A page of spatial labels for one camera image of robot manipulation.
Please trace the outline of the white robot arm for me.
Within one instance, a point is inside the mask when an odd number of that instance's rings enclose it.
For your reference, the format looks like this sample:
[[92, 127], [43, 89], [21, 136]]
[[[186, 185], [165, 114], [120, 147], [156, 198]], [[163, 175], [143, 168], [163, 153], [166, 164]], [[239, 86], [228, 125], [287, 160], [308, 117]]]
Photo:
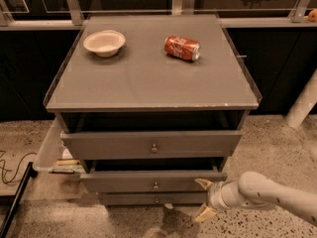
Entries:
[[245, 172], [233, 181], [195, 180], [206, 191], [206, 201], [194, 220], [202, 222], [230, 208], [265, 210], [275, 205], [317, 226], [317, 194], [282, 185], [256, 173]]

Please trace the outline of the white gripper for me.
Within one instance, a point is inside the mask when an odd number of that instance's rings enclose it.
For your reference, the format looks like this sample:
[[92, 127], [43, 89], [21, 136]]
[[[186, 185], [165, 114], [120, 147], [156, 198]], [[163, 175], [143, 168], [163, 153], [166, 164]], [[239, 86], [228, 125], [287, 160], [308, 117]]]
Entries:
[[197, 178], [195, 181], [205, 190], [208, 190], [208, 206], [206, 204], [200, 206], [197, 213], [193, 216], [194, 221], [203, 222], [208, 218], [214, 217], [217, 211], [225, 211], [237, 206], [237, 184], [234, 181], [212, 183], [212, 181], [205, 178]]

